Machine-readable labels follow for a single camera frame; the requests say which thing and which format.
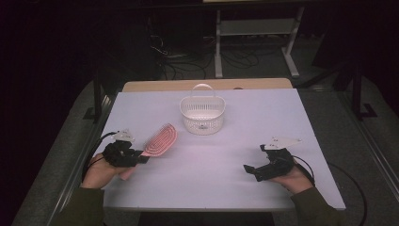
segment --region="tabletop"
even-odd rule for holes
[[[199,95],[210,95],[200,90]],[[190,90],[119,93],[104,133],[129,129],[144,142],[165,123],[178,131],[173,146],[163,155],[138,165],[131,177],[116,177],[106,186],[104,206],[139,211],[280,211],[294,208],[281,186],[257,182],[243,165],[268,163],[259,146],[272,137],[299,138],[289,147],[315,173],[316,186],[328,204],[344,209],[343,199],[328,169],[296,89],[222,89],[226,101],[222,129],[210,136],[189,133],[180,101]],[[113,142],[106,138],[97,152]]]

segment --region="plastic basket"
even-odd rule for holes
[[[196,88],[205,87],[212,90],[213,96],[193,96]],[[191,94],[184,97],[180,110],[184,116],[184,126],[195,135],[211,135],[222,128],[226,103],[215,95],[214,89],[207,84],[198,84],[191,89]]]

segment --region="white tag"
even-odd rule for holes
[[[270,143],[265,144],[266,150],[280,150],[302,142],[299,138],[272,137]]]
[[[130,141],[130,142],[135,141],[135,139],[133,138],[129,129],[125,129],[125,130],[117,132],[115,135],[112,136],[112,138],[115,140],[123,140],[123,141]]]

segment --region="hand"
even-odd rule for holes
[[[85,179],[80,185],[83,188],[102,188],[106,186],[111,179],[129,168],[117,168],[105,161],[102,153],[97,153],[90,161],[93,164],[88,168]]]
[[[269,181],[281,184],[293,194],[297,194],[313,187],[311,181],[309,181],[305,174],[303,174],[303,172],[296,166],[294,166],[286,175],[275,177]]]

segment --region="green sleeve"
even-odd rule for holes
[[[52,226],[103,226],[104,191],[101,189],[76,188],[70,202],[56,216]]]
[[[291,198],[295,205],[299,226],[344,225],[344,217],[329,206],[317,188],[312,187]]]

